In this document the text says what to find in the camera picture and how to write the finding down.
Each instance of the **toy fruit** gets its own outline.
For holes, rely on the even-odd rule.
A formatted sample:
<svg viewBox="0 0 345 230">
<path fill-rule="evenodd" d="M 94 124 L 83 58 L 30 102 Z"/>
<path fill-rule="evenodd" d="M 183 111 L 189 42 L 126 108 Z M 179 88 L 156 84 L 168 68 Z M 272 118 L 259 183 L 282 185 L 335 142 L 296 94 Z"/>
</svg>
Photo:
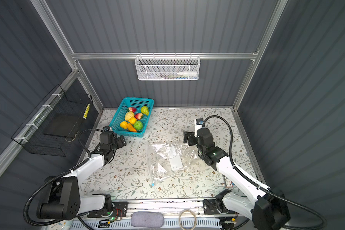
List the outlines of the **toy fruit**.
<svg viewBox="0 0 345 230">
<path fill-rule="evenodd" d="M 133 127 L 136 129 L 136 130 L 141 130 L 143 129 L 143 123 L 141 121 L 136 121 L 133 125 Z"/>
<path fill-rule="evenodd" d="M 134 113 L 132 111 L 129 111 L 128 113 L 125 114 L 125 120 L 129 121 L 130 118 L 134 117 Z"/>
<path fill-rule="evenodd" d="M 133 127 L 131 123 L 128 123 L 126 128 L 131 132 L 137 132 L 137 130 Z"/>
<path fill-rule="evenodd" d="M 127 129 L 127 126 L 126 126 L 127 124 L 128 124 L 128 122 L 121 122 L 120 127 L 123 129 Z"/>
<path fill-rule="evenodd" d="M 131 123 L 132 125 L 134 125 L 134 123 L 137 121 L 137 118 L 132 117 L 129 119 L 129 123 Z"/>
<path fill-rule="evenodd" d="M 143 114 L 145 114 L 145 115 L 149 115 L 149 111 L 148 111 L 148 107 L 147 106 L 143 106 L 141 109 L 140 109 L 140 111 L 143 113 Z"/>
<path fill-rule="evenodd" d="M 140 119 L 142 119 L 143 114 L 142 113 L 137 113 L 134 117 L 137 118 L 138 120 L 140 120 Z"/>
<path fill-rule="evenodd" d="M 131 111 L 131 112 L 133 112 L 133 113 L 135 113 L 135 112 L 137 111 L 137 109 L 134 108 L 134 107 L 129 107 L 128 110 Z"/>
</svg>

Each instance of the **gray pouch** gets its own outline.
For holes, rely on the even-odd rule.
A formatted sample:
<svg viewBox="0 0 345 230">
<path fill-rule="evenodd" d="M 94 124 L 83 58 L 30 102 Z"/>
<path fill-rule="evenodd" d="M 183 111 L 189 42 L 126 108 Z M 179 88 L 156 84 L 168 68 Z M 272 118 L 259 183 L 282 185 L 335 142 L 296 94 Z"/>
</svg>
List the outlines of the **gray pouch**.
<svg viewBox="0 0 345 230">
<path fill-rule="evenodd" d="M 164 224 L 164 216 L 160 212 L 135 212 L 131 224 L 134 227 L 161 228 Z"/>
</svg>

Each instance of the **black hose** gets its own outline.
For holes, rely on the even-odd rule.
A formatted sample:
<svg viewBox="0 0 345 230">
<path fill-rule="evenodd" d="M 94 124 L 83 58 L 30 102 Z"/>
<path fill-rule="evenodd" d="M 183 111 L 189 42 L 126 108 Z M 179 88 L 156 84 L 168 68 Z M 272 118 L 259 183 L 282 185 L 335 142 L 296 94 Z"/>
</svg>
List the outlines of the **black hose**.
<svg viewBox="0 0 345 230">
<path fill-rule="evenodd" d="M 99 130 L 99 129 L 87 129 L 87 130 L 83 130 L 82 132 L 79 133 L 78 135 L 78 141 L 81 144 L 81 146 L 83 147 L 83 149 L 85 149 L 88 153 L 88 158 L 86 158 L 84 161 L 82 161 L 81 163 L 77 164 L 76 166 L 74 166 L 73 168 L 69 169 L 67 172 L 63 172 L 60 175 L 57 175 L 56 177 L 51 178 L 50 180 L 46 181 L 45 183 L 43 183 L 43 185 L 41 185 L 27 200 L 26 204 L 24 205 L 23 208 L 23 218 L 25 220 L 25 222 L 27 222 L 28 224 L 32 225 L 32 226 L 46 226 L 46 225 L 50 225 L 50 224 L 55 224 L 59 221 L 63 221 L 63 220 L 51 220 L 51 221 L 46 221 L 46 222 L 38 222 L 38 221 L 34 221 L 29 217 L 28 214 L 28 210 L 29 210 L 29 206 L 31 205 L 32 200 L 34 199 L 34 197 L 46 186 L 48 186 L 49 184 L 51 184 L 52 182 L 60 179 L 61 177 L 71 173 L 72 171 L 76 170 L 77 168 L 81 167 L 82 165 L 84 165 L 89 158 L 91 157 L 91 152 L 87 149 L 87 147 L 85 145 L 83 145 L 83 143 L 80 140 L 81 134 L 83 134 L 84 132 L 87 131 L 100 131 L 103 132 L 103 130 Z"/>
<path fill-rule="evenodd" d="M 93 228 L 91 228 L 90 226 L 88 226 L 80 216 L 78 216 L 78 220 L 79 220 L 88 230 L 94 230 Z"/>
<path fill-rule="evenodd" d="M 216 118 L 219 118 L 219 119 L 223 120 L 223 121 L 226 123 L 226 125 L 229 127 L 229 132 L 230 132 L 229 158 L 230 158 L 231 164 L 234 165 L 234 160 L 232 159 L 232 154 L 231 154 L 232 138 L 233 138 L 233 137 L 232 137 L 232 129 L 231 129 L 231 126 L 229 125 L 229 123 L 228 123 L 224 118 L 222 118 L 222 117 L 220 117 L 220 116 L 217 116 L 217 115 L 212 115 L 212 116 L 207 117 L 207 118 L 203 121 L 203 123 L 206 123 L 206 121 L 207 121 L 208 119 L 212 118 L 212 117 L 216 117 Z"/>
<path fill-rule="evenodd" d="M 81 146 L 83 147 L 83 149 L 88 153 L 88 157 L 90 158 L 91 157 L 91 151 L 85 146 L 83 145 L 83 143 L 81 142 L 81 135 L 84 133 L 84 132 L 87 132 L 87 131 L 100 131 L 100 132 L 103 132 L 103 130 L 99 130 L 99 129 L 96 129 L 96 128 L 90 128 L 90 129 L 87 129 L 87 130 L 83 130 L 79 135 L 78 135 L 78 141 L 79 143 L 81 144 Z"/>
<path fill-rule="evenodd" d="M 237 165 L 234 163 L 234 160 L 232 159 L 232 154 L 231 154 L 231 147 L 232 147 L 232 139 L 233 139 L 233 135 L 232 135 L 232 129 L 229 125 L 229 123 L 222 117 L 220 116 L 217 116 L 217 115 L 212 115 L 212 116 L 209 116 L 207 117 L 203 123 L 206 123 L 206 121 L 211 118 L 211 117 L 217 117 L 217 118 L 220 118 L 221 120 L 223 120 L 226 125 L 229 127 L 229 131 L 230 131 L 230 146 L 229 146 L 229 158 L 230 158 L 230 162 L 233 166 L 233 168 L 240 174 L 240 176 L 244 177 L 249 183 L 251 183 L 252 185 L 254 185 L 255 187 L 259 187 L 259 189 L 265 193 L 267 193 L 268 195 L 270 196 L 273 196 L 273 197 L 276 197 L 277 199 L 279 200 L 282 200 L 288 204 L 291 204 L 291 205 L 294 205 L 295 207 L 298 207 L 298 208 L 301 208 L 315 216 L 317 216 L 318 218 L 321 219 L 322 223 L 318 224 L 318 225 L 314 225 L 314 226 L 310 226 L 310 227 L 296 227 L 296 226 L 288 226 L 288 225 L 284 225 L 283 228 L 287 228 L 287 229 L 293 229 L 293 230 L 318 230 L 318 229 L 322 229 L 322 228 L 325 228 L 327 226 L 327 220 L 322 216 L 322 214 L 318 213 L 317 211 L 307 207 L 307 206 L 304 206 L 304 205 L 301 205 L 299 203 L 296 203 L 292 200 L 289 200 L 289 199 L 286 199 L 282 196 L 279 196 L 271 191 L 268 191 L 267 189 L 265 188 L 262 188 L 260 187 L 256 182 L 252 181 L 250 178 L 248 178 L 247 176 L 244 175 L 244 173 L 242 173 L 238 168 L 237 168 Z"/>
<path fill-rule="evenodd" d="M 237 226 L 234 226 L 234 228 L 233 228 L 233 229 L 230 229 L 230 230 L 237 230 L 237 229 L 243 227 L 244 224 L 248 223 L 248 221 L 249 221 L 249 219 L 247 218 L 246 220 L 244 220 L 243 223 L 241 223 L 241 224 L 239 224 L 239 225 L 237 225 Z"/>
</svg>

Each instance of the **white wire mesh basket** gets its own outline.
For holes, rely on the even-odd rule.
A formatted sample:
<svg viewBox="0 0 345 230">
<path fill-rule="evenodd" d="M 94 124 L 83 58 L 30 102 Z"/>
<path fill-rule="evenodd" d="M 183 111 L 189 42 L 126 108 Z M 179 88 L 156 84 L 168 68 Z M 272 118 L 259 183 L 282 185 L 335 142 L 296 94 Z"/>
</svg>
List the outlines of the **white wire mesh basket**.
<svg viewBox="0 0 345 230">
<path fill-rule="evenodd" d="M 142 81 L 184 81 L 198 80 L 200 59 L 153 59 L 137 56 L 135 67 L 138 79 Z"/>
</svg>

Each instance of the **blue plastic basket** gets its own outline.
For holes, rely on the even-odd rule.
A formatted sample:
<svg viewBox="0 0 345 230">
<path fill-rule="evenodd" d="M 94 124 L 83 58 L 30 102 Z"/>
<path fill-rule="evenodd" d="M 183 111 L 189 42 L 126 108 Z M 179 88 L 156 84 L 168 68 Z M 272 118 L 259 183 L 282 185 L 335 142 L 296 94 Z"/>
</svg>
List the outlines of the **blue plastic basket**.
<svg viewBox="0 0 345 230">
<path fill-rule="evenodd" d="M 110 127 L 113 129 L 115 133 L 118 135 L 124 135 L 124 136 L 135 136 L 135 137 L 143 137 L 146 131 L 146 127 L 148 124 L 148 120 L 151 116 L 152 113 L 152 108 L 153 108 L 154 100 L 153 99 L 148 99 L 148 98 L 124 98 L 120 105 L 118 110 L 116 111 L 113 119 L 110 122 Z M 125 121 L 125 114 L 128 111 L 128 107 L 134 107 L 137 109 L 135 114 L 140 112 L 140 109 L 143 106 L 147 106 L 149 110 L 149 115 L 146 116 L 143 114 L 142 119 L 140 121 L 143 123 L 143 129 L 138 130 L 137 132 L 129 132 L 128 130 L 125 130 L 120 127 L 120 123 Z"/>
</svg>

